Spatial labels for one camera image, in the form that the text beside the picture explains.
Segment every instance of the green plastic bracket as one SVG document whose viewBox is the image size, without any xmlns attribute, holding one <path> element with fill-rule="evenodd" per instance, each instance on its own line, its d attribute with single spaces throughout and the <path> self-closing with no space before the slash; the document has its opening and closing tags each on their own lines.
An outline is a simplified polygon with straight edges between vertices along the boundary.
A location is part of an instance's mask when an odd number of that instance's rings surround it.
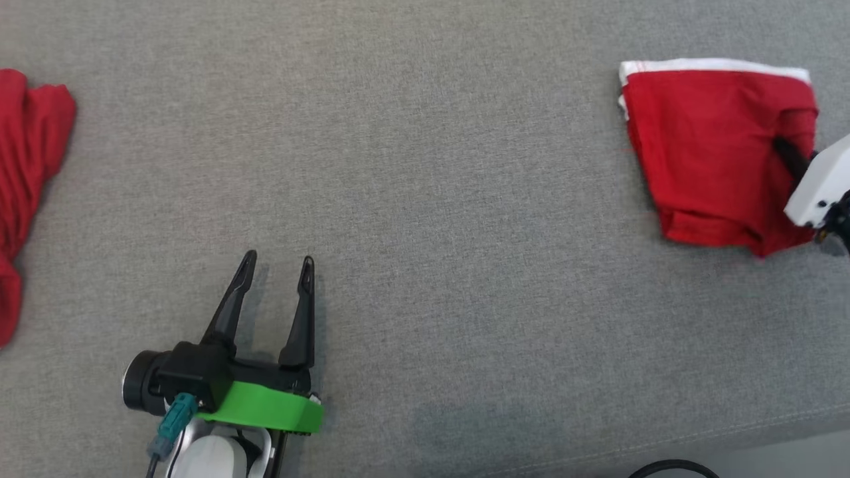
<svg viewBox="0 0 850 478">
<path fill-rule="evenodd" d="M 234 382 L 217 412 L 196 416 L 226 424 L 317 433 L 324 414 L 322 405 L 309 398 L 248 382 Z"/>
</svg>

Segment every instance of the folded red garment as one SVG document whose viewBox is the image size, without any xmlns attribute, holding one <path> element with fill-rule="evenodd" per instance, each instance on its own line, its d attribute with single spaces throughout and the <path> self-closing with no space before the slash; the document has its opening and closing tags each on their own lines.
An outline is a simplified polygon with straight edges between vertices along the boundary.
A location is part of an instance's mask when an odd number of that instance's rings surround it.
<svg viewBox="0 0 850 478">
<path fill-rule="evenodd" d="M 783 136 L 806 156 L 818 108 L 808 72 L 739 60 L 620 65 L 629 136 L 664 236 L 766 256 L 812 239 L 785 216 Z"/>
</svg>

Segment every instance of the teal cable connector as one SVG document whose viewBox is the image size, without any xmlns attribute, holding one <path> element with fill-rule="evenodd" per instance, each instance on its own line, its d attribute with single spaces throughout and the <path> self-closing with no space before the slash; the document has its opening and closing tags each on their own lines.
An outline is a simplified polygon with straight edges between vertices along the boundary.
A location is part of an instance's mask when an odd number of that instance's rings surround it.
<svg viewBox="0 0 850 478">
<path fill-rule="evenodd" d="M 156 467 L 156 462 L 171 454 L 174 443 L 196 413 L 198 413 L 198 402 L 194 396 L 181 393 L 174 397 L 174 402 L 162 418 L 159 428 L 156 429 L 156 438 L 148 445 L 148 456 L 153 467 Z"/>
</svg>

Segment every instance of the gray fabric surface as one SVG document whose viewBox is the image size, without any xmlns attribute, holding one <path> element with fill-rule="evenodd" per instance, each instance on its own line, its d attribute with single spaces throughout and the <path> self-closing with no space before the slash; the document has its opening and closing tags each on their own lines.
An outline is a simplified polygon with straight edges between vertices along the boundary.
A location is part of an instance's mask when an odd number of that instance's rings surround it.
<svg viewBox="0 0 850 478">
<path fill-rule="evenodd" d="M 65 166 L 0 351 L 0 475 L 141 476 L 142 349 L 197 339 L 248 248 L 243 355 L 315 256 L 322 433 L 287 476 L 578 476 L 850 426 L 850 274 L 660 238 L 621 60 L 812 72 L 848 132 L 841 0 L 0 0 L 66 83 Z"/>
</svg>

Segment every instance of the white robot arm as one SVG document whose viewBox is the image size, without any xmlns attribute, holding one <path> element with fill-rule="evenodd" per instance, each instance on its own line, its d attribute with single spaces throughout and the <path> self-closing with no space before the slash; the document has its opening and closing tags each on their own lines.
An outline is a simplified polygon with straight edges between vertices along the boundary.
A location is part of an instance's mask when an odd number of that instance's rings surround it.
<svg viewBox="0 0 850 478">
<path fill-rule="evenodd" d="M 811 162 L 784 139 L 773 146 L 798 183 L 785 214 L 796 225 L 818 230 L 816 242 L 836 236 L 850 251 L 850 135 Z"/>
</svg>

